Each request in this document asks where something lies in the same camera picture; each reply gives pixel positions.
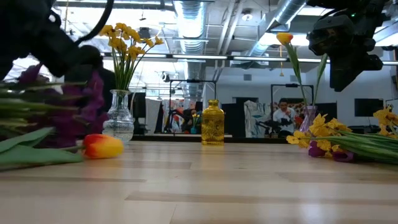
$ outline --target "clear glass vase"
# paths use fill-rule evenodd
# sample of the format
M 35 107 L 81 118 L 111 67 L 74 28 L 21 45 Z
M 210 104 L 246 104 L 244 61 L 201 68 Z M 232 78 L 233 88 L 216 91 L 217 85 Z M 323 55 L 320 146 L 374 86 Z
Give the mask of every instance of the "clear glass vase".
M 309 131 L 313 120 L 317 116 L 317 106 L 306 106 L 304 108 L 304 116 L 304 121 L 300 126 L 300 131 L 306 133 Z
M 128 108 L 128 95 L 126 90 L 111 90 L 112 107 L 108 111 L 109 120 L 104 122 L 103 134 L 120 139 L 127 143 L 134 132 L 133 118 Z

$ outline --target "ventilation duct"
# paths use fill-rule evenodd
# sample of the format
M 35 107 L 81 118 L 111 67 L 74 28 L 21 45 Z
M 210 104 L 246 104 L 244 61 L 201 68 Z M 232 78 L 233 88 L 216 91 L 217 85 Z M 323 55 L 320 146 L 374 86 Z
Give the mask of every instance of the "ventilation duct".
M 185 40 L 180 41 L 183 54 L 202 54 L 205 43 L 195 40 L 203 37 L 206 21 L 206 3 L 200 1 L 174 1 L 175 12 L 178 15 L 178 35 Z M 204 80 L 204 63 L 185 62 L 186 79 Z M 201 97 L 203 85 L 187 84 L 188 97 Z
M 280 0 L 276 10 L 263 16 L 259 26 L 259 33 L 262 36 L 246 54 L 250 57 L 261 57 L 268 48 L 268 32 L 288 32 L 290 22 L 305 6 L 306 0 Z

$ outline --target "red and yellow tulip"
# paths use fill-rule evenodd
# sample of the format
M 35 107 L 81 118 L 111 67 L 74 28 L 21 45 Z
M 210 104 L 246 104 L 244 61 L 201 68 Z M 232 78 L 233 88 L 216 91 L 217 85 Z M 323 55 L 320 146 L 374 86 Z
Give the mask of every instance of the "red and yellow tulip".
M 84 155 L 89 159 L 112 158 L 122 154 L 123 142 L 105 134 L 89 134 L 83 140 Z

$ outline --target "glass vase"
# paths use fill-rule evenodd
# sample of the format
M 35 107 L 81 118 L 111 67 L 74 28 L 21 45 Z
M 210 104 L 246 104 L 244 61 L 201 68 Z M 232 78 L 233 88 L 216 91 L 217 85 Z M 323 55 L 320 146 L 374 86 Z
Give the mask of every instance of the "glass vase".
M 317 106 L 306 106 L 304 107 L 304 120 L 300 126 L 300 131 L 303 133 L 310 131 L 310 126 L 313 123 L 313 120 L 317 116 Z
M 218 108 L 218 100 L 209 100 L 209 107 L 203 111 L 201 143 L 203 145 L 224 144 L 224 111 Z
M 112 107 L 108 111 L 109 120 L 104 122 L 103 134 L 112 136 L 127 143 L 134 132 L 133 118 L 128 108 L 128 95 L 126 90 L 111 90 Z

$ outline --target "man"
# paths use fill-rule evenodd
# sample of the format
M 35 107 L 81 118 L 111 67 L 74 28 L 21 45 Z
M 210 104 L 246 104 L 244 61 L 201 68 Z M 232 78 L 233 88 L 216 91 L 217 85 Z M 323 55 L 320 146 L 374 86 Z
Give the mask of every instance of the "man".
M 287 106 L 287 100 L 282 98 L 279 100 L 279 109 L 274 112 L 273 120 L 277 121 L 280 126 L 279 137 L 284 138 L 292 135 L 294 132 L 294 117 L 296 112 Z

